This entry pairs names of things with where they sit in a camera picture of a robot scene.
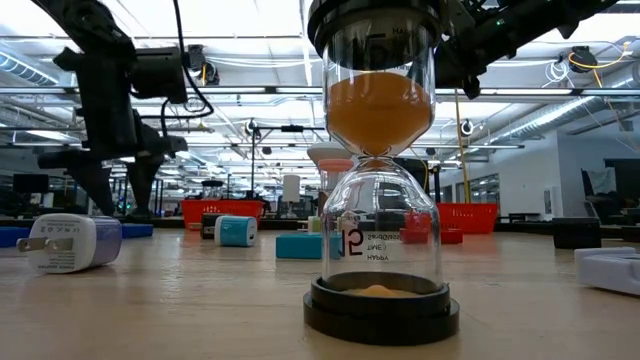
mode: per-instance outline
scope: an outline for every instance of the hourglass black base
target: hourglass black base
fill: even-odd
[[[381,272],[343,273],[329,281],[337,290],[318,278],[304,295],[304,321],[323,334],[363,344],[406,346],[444,340],[458,332],[460,306],[449,298],[447,285],[438,287],[425,278]],[[416,294],[432,292],[402,298],[343,292],[374,284]]]

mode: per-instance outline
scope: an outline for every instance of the ceiling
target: ceiling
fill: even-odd
[[[177,31],[175,14],[170,0],[103,0],[109,7],[121,29],[137,47],[175,46]],[[559,54],[568,54],[574,45],[588,45],[601,63],[615,61],[621,55],[623,43],[628,42],[625,57],[613,66],[603,69],[605,80],[609,74],[627,67],[635,61],[640,50],[636,41],[640,15],[635,14],[633,2],[628,7],[598,14],[584,21],[569,40],[557,31],[551,31],[518,51],[513,59],[502,59],[489,66],[480,77],[483,88],[545,88],[595,87],[592,74],[569,73],[561,81],[553,79],[560,65],[551,69]],[[185,43],[202,44],[209,61],[220,74],[220,86],[297,86],[299,93],[289,94],[219,94],[215,89],[207,92],[208,100],[216,107],[215,114],[190,122],[170,122],[169,126],[192,144],[189,155],[179,157],[186,165],[200,164],[200,168],[181,169],[180,174],[167,176],[168,181],[187,183],[194,178],[210,176],[226,179],[233,174],[239,187],[247,187],[251,173],[250,147],[230,148],[231,143],[247,144],[250,137],[244,132],[245,124],[253,119],[259,126],[304,125],[324,127],[321,90],[322,62],[305,38],[304,26],[310,0],[181,0],[182,23]],[[0,55],[9,56],[34,69],[38,74],[53,79],[58,86],[74,85],[72,74],[64,73],[52,58],[66,46],[77,50],[60,27],[30,0],[14,0],[0,12]],[[16,75],[0,70],[1,86],[29,86]],[[51,114],[53,121],[34,117],[42,126],[72,126],[73,108],[77,99],[64,95],[20,94],[6,95],[28,107]],[[456,141],[456,104],[453,96],[443,96],[436,107],[436,120],[429,131],[417,141],[415,150],[424,154],[419,144],[453,144]],[[557,96],[482,96],[469,102],[461,99],[460,114],[471,119],[481,131],[497,133],[520,117],[550,103],[566,101]],[[160,99],[139,101],[134,106],[141,114],[157,115]],[[182,106],[170,108],[177,114],[185,113]],[[149,125],[158,127],[157,122]],[[82,127],[81,123],[73,125]],[[69,142],[81,138],[82,132],[69,132],[60,136],[41,136],[42,133],[20,133],[17,141]],[[260,151],[256,159],[264,168],[256,170],[256,183],[278,183],[288,172],[303,174],[302,184],[317,184],[318,177],[313,164],[306,156],[306,146],[312,142],[327,140],[325,131],[316,133],[272,132],[264,137],[261,146],[274,145],[271,155]],[[282,149],[276,145],[295,143],[296,147]],[[413,156],[407,150],[404,155]],[[177,165],[169,161],[167,166]]]

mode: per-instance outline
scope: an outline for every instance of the red basket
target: red basket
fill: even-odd
[[[439,203],[443,231],[459,229],[463,234],[490,234],[496,224],[498,204]]]
[[[262,201],[255,200],[182,200],[184,227],[189,230],[199,230],[193,224],[200,224],[202,214],[222,213],[237,216],[253,216],[260,225],[262,215]]]

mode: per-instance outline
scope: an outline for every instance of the hourglass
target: hourglass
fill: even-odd
[[[437,22],[425,2],[359,3],[373,4],[311,8],[326,127],[359,160],[324,205],[322,276],[304,297],[305,321],[361,343],[438,341],[457,332],[459,312],[442,281],[438,211],[392,160],[434,119]]]

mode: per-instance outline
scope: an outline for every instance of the teal box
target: teal box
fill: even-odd
[[[334,234],[329,244],[332,259],[340,259],[342,236]],[[321,234],[285,234],[276,237],[278,259],[322,259]]]

